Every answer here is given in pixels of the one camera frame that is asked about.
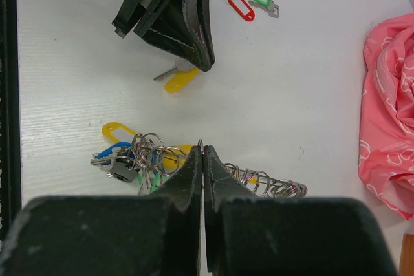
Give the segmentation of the metal keyring with keys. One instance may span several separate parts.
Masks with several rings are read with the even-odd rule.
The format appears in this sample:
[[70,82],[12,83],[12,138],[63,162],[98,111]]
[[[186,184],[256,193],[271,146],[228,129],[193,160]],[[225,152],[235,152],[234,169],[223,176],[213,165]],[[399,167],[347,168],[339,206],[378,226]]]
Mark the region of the metal keyring with keys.
[[[107,177],[121,182],[135,180],[140,185],[139,195],[157,190],[185,163],[191,145],[166,145],[155,133],[136,133],[118,122],[102,127],[103,137],[112,145],[94,153],[90,164],[106,172]],[[299,198],[307,194],[307,186],[287,179],[275,179],[264,171],[241,169],[232,163],[224,164],[251,192],[265,198]]]

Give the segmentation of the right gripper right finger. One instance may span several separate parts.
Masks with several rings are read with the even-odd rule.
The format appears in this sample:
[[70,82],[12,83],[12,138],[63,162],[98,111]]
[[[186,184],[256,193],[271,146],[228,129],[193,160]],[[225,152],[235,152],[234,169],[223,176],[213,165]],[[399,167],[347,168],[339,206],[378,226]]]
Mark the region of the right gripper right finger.
[[250,236],[257,197],[228,172],[211,145],[204,148],[203,174],[208,271],[257,273]]

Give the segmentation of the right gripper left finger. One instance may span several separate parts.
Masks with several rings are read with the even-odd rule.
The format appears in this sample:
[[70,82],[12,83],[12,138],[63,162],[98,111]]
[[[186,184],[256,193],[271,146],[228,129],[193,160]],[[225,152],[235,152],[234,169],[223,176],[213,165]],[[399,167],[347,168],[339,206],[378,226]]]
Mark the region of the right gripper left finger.
[[151,194],[158,223],[149,230],[158,273],[199,273],[202,151],[193,146],[184,165]]

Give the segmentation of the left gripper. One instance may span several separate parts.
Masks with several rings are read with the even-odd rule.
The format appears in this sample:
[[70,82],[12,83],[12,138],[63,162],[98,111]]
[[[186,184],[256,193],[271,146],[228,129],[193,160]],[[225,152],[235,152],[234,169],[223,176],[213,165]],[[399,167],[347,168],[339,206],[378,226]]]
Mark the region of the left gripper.
[[203,72],[213,66],[210,0],[123,0],[112,25],[126,37],[185,59]]

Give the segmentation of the key with yellow tag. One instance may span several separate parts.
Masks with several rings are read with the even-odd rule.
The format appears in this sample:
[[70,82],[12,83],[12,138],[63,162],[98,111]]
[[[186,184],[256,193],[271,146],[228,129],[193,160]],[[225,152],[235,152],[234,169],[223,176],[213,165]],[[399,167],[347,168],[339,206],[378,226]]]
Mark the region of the key with yellow tag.
[[153,78],[153,81],[160,82],[168,78],[164,84],[164,90],[168,94],[180,92],[188,85],[200,72],[198,67],[185,60],[177,60],[170,69]]

